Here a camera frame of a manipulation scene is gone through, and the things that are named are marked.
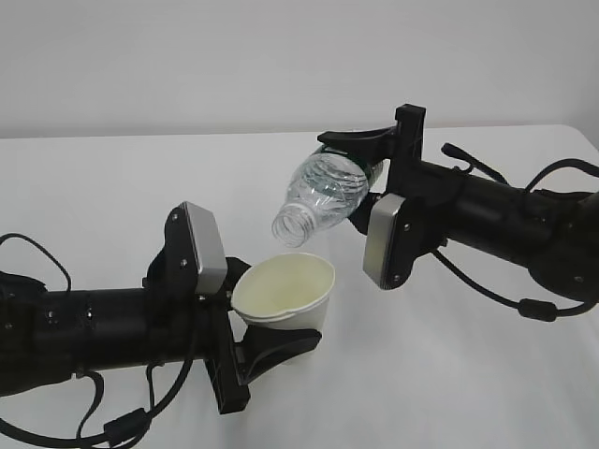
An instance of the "white table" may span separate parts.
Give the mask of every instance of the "white table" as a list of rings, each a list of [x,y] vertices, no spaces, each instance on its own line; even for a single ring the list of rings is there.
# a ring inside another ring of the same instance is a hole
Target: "white table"
[[[292,170],[316,133],[0,140],[0,231],[28,234],[69,269],[76,289],[139,286],[183,200],[212,210],[228,255],[256,263],[285,249],[270,235]],[[430,129],[424,158],[451,141],[515,185],[556,159],[599,162],[564,126]],[[597,190],[574,170],[549,188]],[[431,257],[399,290],[379,291],[361,271],[364,238],[349,223],[304,251],[337,268],[324,339],[312,359],[251,385],[244,413],[219,416],[202,363],[157,419],[143,448],[594,448],[599,444],[599,311],[554,324],[520,318],[481,297]],[[526,270],[451,243],[446,254],[512,298],[557,300]],[[20,243],[0,269],[63,288],[60,273]],[[158,396],[179,369],[156,371]],[[105,372],[107,395],[86,431],[147,403],[143,369]],[[72,437],[89,406],[89,380],[0,401],[19,426]],[[22,447],[7,439],[3,448]]]

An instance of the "clear plastic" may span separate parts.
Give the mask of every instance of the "clear plastic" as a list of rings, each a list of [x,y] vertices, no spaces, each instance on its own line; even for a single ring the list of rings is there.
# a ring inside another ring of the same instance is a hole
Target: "clear plastic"
[[[272,234],[297,248],[314,232],[337,225],[358,208],[382,169],[383,163],[374,167],[369,180],[358,164],[342,155],[313,154],[291,178]]]

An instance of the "paper cup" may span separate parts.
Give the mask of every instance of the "paper cup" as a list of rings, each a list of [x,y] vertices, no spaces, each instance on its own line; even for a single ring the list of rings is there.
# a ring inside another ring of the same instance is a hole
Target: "paper cup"
[[[313,254],[277,255],[248,269],[231,306],[248,325],[321,330],[335,268]]]

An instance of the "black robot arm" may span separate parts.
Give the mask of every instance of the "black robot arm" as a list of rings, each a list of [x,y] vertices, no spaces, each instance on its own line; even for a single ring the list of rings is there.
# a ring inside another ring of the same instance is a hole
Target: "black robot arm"
[[[539,173],[526,188],[509,185],[496,170],[451,144],[442,152],[468,164],[447,168],[421,159],[425,109],[397,109],[397,125],[358,133],[327,132],[324,145],[374,165],[390,161],[384,193],[369,193],[350,216],[367,236],[364,270],[384,289],[400,287],[414,261],[432,253],[461,279],[520,314],[543,321],[589,310],[599,298],[599,194],[533,190],[550,172],[577,168],[599,177],[599,168],[564,159]],[[489,179],[472,174],[477,169]],[[559,311],[552,303],[496,295],[449,262],[439,251],[448,239],[529,270],[549,291],[582,302]]]
[[[38,246],[25,236],[8,237],[24,237]],[[69,279],[67,291],[48,292],[40,281],[0,273],[0,396],[58,384],[73,374],[97,379],[100,369],[183,360],[163,400],[107,423],[102,434],[56,439],[3,420],[0,432],[44,447],[138,441],[179,391],[195,358],[205,361],[219,412],[242,411],[253,379],[313,350],[321,337],[313,329],[248,326],[242,341],[235,342],[230,297],[249,267],[225,257],[211,212],[182,203],[168,216],[164,248],[150,264],[142,288],[70,291]]]

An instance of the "bottle neck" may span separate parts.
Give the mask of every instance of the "bottle neck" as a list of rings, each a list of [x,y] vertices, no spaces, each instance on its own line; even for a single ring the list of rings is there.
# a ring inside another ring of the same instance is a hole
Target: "bottle neck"
[[[314,213],[300,203],[285,204],[272,222],[272,234],[291,248],[304,244],[315,230]]]

